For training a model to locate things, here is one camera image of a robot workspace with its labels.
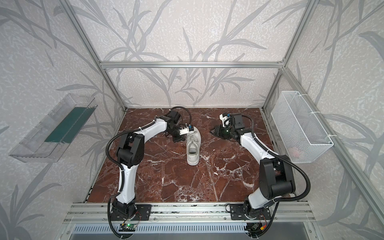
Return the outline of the white sneaker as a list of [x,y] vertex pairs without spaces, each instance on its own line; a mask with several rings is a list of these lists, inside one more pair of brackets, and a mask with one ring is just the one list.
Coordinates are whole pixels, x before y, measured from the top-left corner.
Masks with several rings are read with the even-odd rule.
[[200,148],[201,148],[201,134],[197,127],[194,127],[193,132],[187,134],[187,163],[195,166],[199,163]]

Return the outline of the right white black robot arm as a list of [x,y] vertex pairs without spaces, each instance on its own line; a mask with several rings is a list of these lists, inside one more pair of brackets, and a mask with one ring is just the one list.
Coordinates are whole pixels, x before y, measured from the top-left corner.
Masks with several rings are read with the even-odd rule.
[[[280,202],[299,201],[311,190],[308,175],[286,155],[279,155],[267,147],[255,134],[254,121],[246,127],[241,113],[220,115],[221,125],[215,126],[210,133],[223,140],[234,140],[248,150],[259,164],[259,188],[244,201],[239,215],[241,218],[256,219],[264,210]],[[293,170],[299,172],[305,182],[303,193],[296,197],[287,197],[296,190]]]

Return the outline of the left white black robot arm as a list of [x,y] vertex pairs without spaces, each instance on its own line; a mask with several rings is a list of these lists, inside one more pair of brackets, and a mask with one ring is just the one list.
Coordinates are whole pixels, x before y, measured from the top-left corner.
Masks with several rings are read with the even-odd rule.
[[142,127],[117,134],[107,143],[106,156],[118,166],[120,173],[118,192],[109,198],[109,220],[112,213],[128,220],[134,218],[138,212],[135,180],[138,166],[145,155],[145,143],[159,133],[172,136],[173,142],[177,143],[186,140],[187,134],[193,131],[190,111],[177,106]]

